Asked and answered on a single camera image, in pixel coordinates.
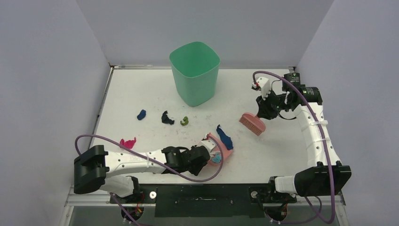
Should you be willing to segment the pink plastic dustpan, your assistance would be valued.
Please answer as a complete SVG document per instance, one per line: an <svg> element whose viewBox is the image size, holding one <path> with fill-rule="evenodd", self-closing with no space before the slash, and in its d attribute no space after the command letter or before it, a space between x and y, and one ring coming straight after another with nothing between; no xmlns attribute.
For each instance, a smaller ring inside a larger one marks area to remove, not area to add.
<svg viewBox="0 0 399 226"><path fill-rule="evenodd" d="M221 142L221 140L220 140L219 138L217 138L216 136L214 136L214 137L215 137L215 141L217 142L217 146L218 146L218 148L220 149L220 151L217 152L217 153L221 153L221 155L222 155L222 161L221 161L219 164L214 164L214 163L211 163L210 160L209 160L209 161L208 161L208 164L213 165L213 166L219 166L223 161L225 161L227 158L229 158L229 157L232 155L234 149L232 149L232 150L227 150L226 147L225 147L225 145Z"/></svg>

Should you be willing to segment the green plastic bin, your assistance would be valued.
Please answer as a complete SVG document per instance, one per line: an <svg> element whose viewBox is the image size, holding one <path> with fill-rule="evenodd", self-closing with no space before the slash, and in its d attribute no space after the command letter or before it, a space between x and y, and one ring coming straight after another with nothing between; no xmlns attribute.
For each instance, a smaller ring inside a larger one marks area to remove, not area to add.
<svg viewBox="0 0 399 226"><path fill-rule="evenodd" d="M169 55L176 90L191 107L199 106L215 95L220 57L207 44L195 41Z"/></svg>

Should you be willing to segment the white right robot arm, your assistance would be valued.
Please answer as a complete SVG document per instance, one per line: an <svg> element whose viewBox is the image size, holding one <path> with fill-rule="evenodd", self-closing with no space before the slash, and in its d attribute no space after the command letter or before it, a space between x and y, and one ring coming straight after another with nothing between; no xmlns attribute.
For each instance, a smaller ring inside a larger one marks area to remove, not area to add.
<svg viewBox="0 0 399 226"><path fill-rule="evenodd" d="M283 77L263 73L282 81L283 94L276 94L267 78L256 77L261 71L254 72L252 88L261 92L256 99L257 117L272 120L281 111L292 111L301 127L308 158L307 169L293 176L274 177L274 184L266 188L267 198L278 202L285 193L302 197L338 195L351 177L351 168L342 164L334 150L319 89L302 84L299 73L287 73Z"/></svg>

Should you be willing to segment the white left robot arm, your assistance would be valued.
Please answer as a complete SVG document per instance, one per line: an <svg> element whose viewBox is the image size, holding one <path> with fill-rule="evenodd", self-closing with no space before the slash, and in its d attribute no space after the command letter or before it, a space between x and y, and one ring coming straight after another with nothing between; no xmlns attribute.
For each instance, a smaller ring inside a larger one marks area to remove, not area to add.
<svg viewBox="0 0 399 226"><path fill-rule="evenodd" d="M134 173L173 174L190 172L198 175L210 160L210 149L204 145L166 147L147 152L143 157L131 153L106 151L96 145L74 160L74 193L108 191L133 203L140 198Z"/></svg>

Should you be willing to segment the pink hand brush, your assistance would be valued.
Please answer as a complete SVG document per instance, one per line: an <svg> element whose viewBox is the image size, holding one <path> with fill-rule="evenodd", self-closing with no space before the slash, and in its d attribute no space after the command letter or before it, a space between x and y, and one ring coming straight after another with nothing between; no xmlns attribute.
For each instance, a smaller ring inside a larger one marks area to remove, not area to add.
<svg viewBox="0 0 399 226"><path fill-rule="evenodd" d="M264 122L252 113L243 113L239 122L257 136L260 136L266 130Z"/></svg>

